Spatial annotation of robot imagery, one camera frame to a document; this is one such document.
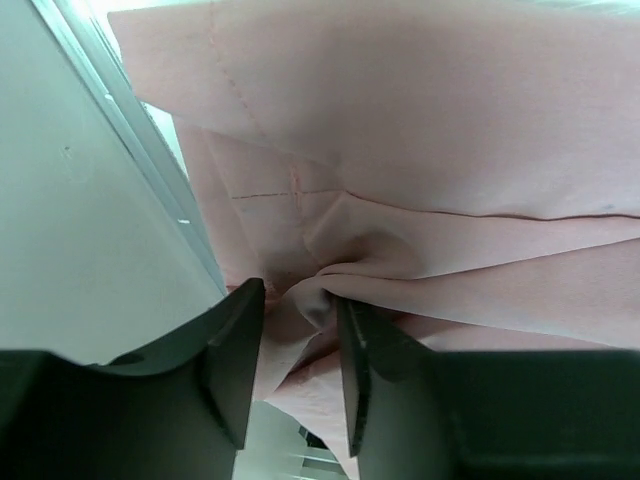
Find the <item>wrinkled cloth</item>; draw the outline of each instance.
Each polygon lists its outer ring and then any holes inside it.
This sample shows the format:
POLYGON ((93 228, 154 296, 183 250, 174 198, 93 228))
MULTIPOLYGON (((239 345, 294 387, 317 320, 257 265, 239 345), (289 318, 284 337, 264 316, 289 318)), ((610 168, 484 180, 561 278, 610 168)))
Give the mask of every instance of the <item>wrinkled cloth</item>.
POLYGON ((640 20, 493 0, 110 17, 173 114, 256 395, 348 460, 332 295, 440 350, 640 345, 640 20))

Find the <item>fabric seam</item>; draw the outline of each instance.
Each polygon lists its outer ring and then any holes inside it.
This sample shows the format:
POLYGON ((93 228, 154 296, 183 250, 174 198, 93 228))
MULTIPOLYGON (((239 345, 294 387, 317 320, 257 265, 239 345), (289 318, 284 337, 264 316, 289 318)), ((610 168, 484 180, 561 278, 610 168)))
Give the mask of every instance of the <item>fabric seam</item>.
MULTIPOLYGON (((267 142, 267 144, 271 148, 273 148, 274 150, 276 150, 278 152, 278 154, 280 154, 280 152, 282 152, 282 150, 276 146, 275 142, 273 142, 269 138, 269 136, 265 132, 264 128, 262 128, 262 125, 260 124, 258 118, 253 113, 253 110, 251 109, 251 107, 249 107, 249 103, 247 102, 246 98, 244 97, 242 91, 240 90, 240 87, 238 86, 238 83, 234 80, 234 78, 229 73, 229 70, 224 65, 224 59, 223 59, 223 56, 222 56, 222 52, 220 50, 220 44, 219 44, 219 41, 218 41, 218 39, 216 37, 216 31, 215 31, 215 27, 216 27, 216 6, 214 5, 214 3, 215 3, 215 0, 210 0, 210 2, 209 2, 209 41, 210 41, 212 50, 214 52, 216 65, 218 66, 218 69, 222 72, 222 74, 224 75, 225 79, 227 80, 227 83, 229 84, 229 87, 230 87, 231 91, 233 92, 235 97, 238 99, 238 101, 242 105, 243 110, 246 112, 247 116, 249 117, 249 120, 251 121, 251 123, 253 124, 254 128, 256 129, 258 135, 260 135, 267 142)), ((299 221, 300 221, 300 230, 301 230, 300 237, 301 237, 301 240, 302 240, 302 245, 303 245, 304 249, 306 250, 307 254, 309 255, 309 257, 311 257, 311 259, 315 263, 316 268, 319 270, 321 268, 320 261, 313 254, 313 252, 309 248, 309 245, 307 244, 307 241, 306 241, 305 221, 304 221, 303 205, 302 205, 302 194, 303 194, 303 192, 301 192, 301 189, 300 189, 300 174, 299 174, 298 169, 297 169, 297 167, 296 167, 294 162, 295 162, 295 160, 291 160, 290 164, 289 164, 289 185, 290 185, 290 189, 291 189, 291 193, 290 194, 293 196, 294 206, 295 206, 295 209, 296 209, 296 212, 298 214, 299 221)))

